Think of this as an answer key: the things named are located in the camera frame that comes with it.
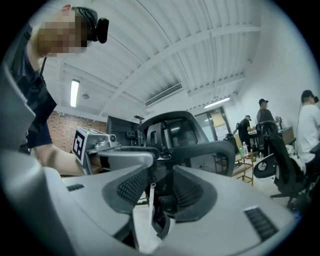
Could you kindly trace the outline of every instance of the man in white shirt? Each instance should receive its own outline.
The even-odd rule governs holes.
[[[297,125],[297,151],[305,162],[307,172],[320,165],[320,154],[310,150],[320,141],[320,109],[316,106],[312,91],[305,90],[301,95],[302,108]]]

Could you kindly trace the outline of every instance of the ear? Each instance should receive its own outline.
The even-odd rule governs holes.
[[[65,5],[64,7],[62,7],[62,11],[64,11],[64,10],[71,10],[71,8],[72,8],[72,4],[67,4],[67,5]]]

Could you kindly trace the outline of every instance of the forearm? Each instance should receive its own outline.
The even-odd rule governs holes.
[[[38,146],[35,152],[44,166],[56,169],[61,175],[84,175],[75,155],[67,153],[53,144]]]

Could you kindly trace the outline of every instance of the neck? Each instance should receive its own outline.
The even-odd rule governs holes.
[[[39,30],[40,27],[35,27],[32,30],[31,37],[27,44],[27,55],[32,68],[37,71],[40,69],[41,60],[47,55],[45,48],[39,43]]]

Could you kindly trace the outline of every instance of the white t-shirt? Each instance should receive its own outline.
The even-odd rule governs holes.
[[[305,163],[315,158],[310,150],[319,143],[320,109],[316,105],[304,105],[301,108],[297,127],[297,152]]]

